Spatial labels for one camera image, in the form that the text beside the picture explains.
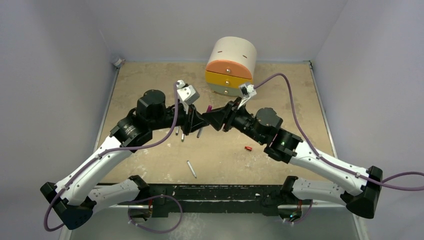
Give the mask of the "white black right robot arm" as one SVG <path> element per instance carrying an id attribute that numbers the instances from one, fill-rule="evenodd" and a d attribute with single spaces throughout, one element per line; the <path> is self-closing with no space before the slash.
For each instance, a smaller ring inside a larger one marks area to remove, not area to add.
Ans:
<path id="1" fill-rule="evenodd" d="M 320 200 L 345 206 L 351 213 L 375 217 L 383 171 L 377 166 L 364 168 L 346 163 L 310 146 L 305 139 L 281 127 L 283 119 L 273 108 L 264 107 L 256 114 L 240 106 L 241 98 L 212 109 L 202 117 L 217 131 L 232 128 L 265 145 L 264 153 L 277 162 L 307 169 L 327 181 L 310 181 L 289 176 L 280 196 L 288 204 L 296 200 Z"/>

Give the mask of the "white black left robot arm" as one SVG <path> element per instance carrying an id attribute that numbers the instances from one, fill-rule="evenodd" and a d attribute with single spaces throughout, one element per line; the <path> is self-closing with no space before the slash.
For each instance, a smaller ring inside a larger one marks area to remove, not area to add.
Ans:
<path id="1" fill-rule="evenodd" d="M 40 189 L 62 225 L 74 230 L 95 213 L 120 203 L 142 205 L 152 198 L 150 186 L 138 175 L 123 182 L 98 188 L 97 184 L 120 162 L 138 150 L 153 148 L 153 131 L 179 127 L 188 135 L 205 126 L 195 108 L 199 93 L 192 85 L 174 91 L 174 105 L 166 106 L 165 94 L 146 91 L 135 108 L 110 131 L 100 147 L 76 170 L 57 183 Z"/>

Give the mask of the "grey marker pen red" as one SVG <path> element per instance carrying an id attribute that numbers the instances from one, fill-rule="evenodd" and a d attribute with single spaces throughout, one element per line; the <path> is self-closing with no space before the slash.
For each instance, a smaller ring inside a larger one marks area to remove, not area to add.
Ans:
<path id="1" fill-rule="evenodd" d="M 200 136 L 201 136 L 201 134 L 202 134 L 202 131 L 203 131 L 203 128 L 200 128 L 200 129 L 198 130 L 197 135 L 196 135 L 196 137 L 197 137 L 197 138 L 200 138 Z"/>

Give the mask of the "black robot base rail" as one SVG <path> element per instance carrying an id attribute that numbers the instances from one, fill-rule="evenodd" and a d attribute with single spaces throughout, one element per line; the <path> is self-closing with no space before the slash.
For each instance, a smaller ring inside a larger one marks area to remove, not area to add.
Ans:
<path id="1" fill-rule="evenodd" d="M 152 217 L 166 218 L 170 213 L 262 214 L 288 218 L 311 204 L 289 189 L 295 178 L 283 184 L 170 184 L 142 182 L 131 205 L 151 207 Z"/>

